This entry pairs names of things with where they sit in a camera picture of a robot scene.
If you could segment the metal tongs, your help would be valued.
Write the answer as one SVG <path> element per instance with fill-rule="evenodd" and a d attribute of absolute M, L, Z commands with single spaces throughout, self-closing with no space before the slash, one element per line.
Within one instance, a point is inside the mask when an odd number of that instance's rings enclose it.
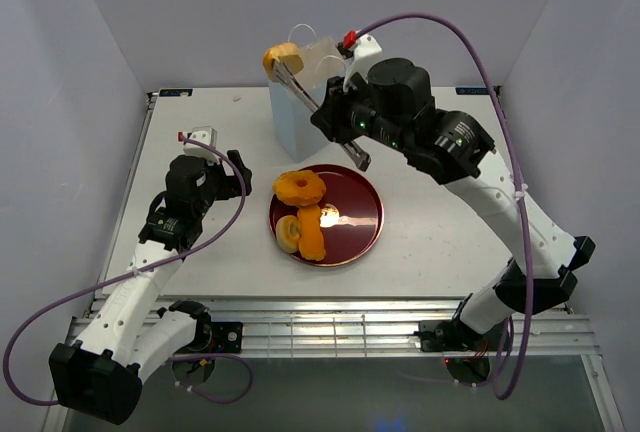
<path fill-rule="evenodd" d="M 273 61 L 272 71 L 275 74 L 275 81 L 292 92 L 311 113 L 315 113 L 319 109 L 318 103 L 299 84 L 297 79 L 294 77 L 294 74 L 285 64 L 283 59 L 275 59 Z M 353 161 L 357 169 L 362 172 L 367 171 L 371 163 L 371 157 L 368 152 L 364 151 L 354 141 L 346 142 L 344 144 L 340 143 L 340 147 Z"/>

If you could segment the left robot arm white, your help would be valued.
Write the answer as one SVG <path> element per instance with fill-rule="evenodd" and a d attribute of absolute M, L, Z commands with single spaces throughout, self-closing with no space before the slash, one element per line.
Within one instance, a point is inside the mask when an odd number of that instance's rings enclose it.
<path fill-rule="evenodd" d="M 236 150 L 222 158 L 185 151 L 165 176 L 165 189 L 149 206 L 128 270 L 130 277 L 109 295 L 92 322 L 70 345 L 57 345 L 49 357 L 61 405 L 112 424 L 135 410 L 146 380 L 178 351 L 207 353 L 214 328 L 206 307 L 182 300 L 141 329 L 169 279 L 183 265 L 203 232 L 203 219 L 217 201 L 244 199 L 252 172 Z"/>

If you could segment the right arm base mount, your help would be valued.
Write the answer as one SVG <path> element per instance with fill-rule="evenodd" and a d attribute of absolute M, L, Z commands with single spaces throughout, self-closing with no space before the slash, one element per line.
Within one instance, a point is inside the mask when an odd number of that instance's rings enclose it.
<path fill-rule="evenodd" d="M 413 332 L 423 352 L 494 352 L 512 345 L 507 321 L 494 325 L 485 333 L 477 333 L 458 318 L 423 320 Z"/>

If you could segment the pointed cone bread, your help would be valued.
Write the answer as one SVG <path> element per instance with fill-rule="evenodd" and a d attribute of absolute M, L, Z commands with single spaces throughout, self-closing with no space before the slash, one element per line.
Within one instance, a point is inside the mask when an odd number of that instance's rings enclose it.
<path fill-rule="evenodd" d="M 304 68 L 300 49 L 293 42 L 284 42 L 267 49 L 262 64 L 267 76 L 272 81 L 276 77 L 275 67 L 277 64 L 285 65 L 293 74 L 299 73 Z"/>

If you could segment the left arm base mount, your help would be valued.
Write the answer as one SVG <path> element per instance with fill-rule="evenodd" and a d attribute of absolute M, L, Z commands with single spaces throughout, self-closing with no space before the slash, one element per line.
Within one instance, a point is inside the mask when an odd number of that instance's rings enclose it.
<path fill-rule="evenodd" d="M 178 350 L 179 354 L 240 353 L 244 324 L 242 322 L 198 323 L 194 339 Z"/>

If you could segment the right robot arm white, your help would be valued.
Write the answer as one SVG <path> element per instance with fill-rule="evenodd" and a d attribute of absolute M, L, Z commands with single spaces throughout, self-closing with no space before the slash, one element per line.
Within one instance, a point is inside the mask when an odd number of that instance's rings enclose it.
<path fill-rule="evenodd" d="M 404 58 L 367 75 L 326 82 L 312 124 L 335 143 L 368 137 L 400 152 L 409 166 L 464 201 L 511 257 L 499 275 L 467 296 L 453 317 L 419 332 L 424 349 L 464 351 L 487 340 L 513 313 L 536 315 L 566 302 L 595 244 L 554 224 L 514 183 L 494 139 L 471 115 L 436 106 L 428 72 Z"/>

